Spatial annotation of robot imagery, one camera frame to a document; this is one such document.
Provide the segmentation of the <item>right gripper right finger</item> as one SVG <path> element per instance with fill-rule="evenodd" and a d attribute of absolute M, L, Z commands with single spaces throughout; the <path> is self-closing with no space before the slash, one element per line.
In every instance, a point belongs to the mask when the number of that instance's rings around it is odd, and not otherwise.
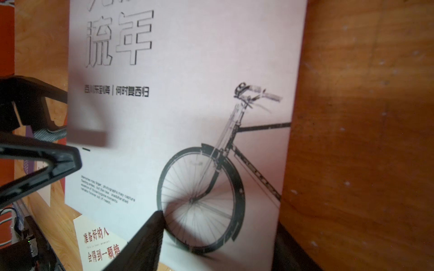
<path fill-rule="evenodd" d="M 166 222 L 162 211 L 154 212 L 106 271 L 156 271 Z"/>

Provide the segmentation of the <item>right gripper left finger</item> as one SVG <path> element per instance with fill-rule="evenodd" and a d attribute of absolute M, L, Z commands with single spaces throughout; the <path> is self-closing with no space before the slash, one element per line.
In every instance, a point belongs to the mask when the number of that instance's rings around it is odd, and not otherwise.
<path fill-rule="evenodd" d="M 79 150 L 57 143 L 66 127 L 57 126 L 47 108 L 47 99 L 66 104 L 67 98 L 66 91 L 32 77 L 1 78 L 1 159 L 43 164 L 1 185 L 2 208 L 81 169 Z"/>

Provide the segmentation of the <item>white card red text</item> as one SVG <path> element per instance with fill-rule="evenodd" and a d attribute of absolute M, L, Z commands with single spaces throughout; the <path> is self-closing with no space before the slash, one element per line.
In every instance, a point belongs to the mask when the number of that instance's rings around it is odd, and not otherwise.
<path fill-rule="evenodd" d="M 125 248 L 127 241 L 81 215 L 73 220 L 82 268 L 104 270 Z"/>

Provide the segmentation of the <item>white photo album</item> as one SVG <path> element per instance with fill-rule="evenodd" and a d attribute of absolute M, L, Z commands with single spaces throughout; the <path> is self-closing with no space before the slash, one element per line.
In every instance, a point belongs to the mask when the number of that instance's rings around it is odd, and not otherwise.
<path fill-rule="evenodd" d="M 177 271 L 269 271 L 306 1 L 71 1 L 65 203 Z"/>

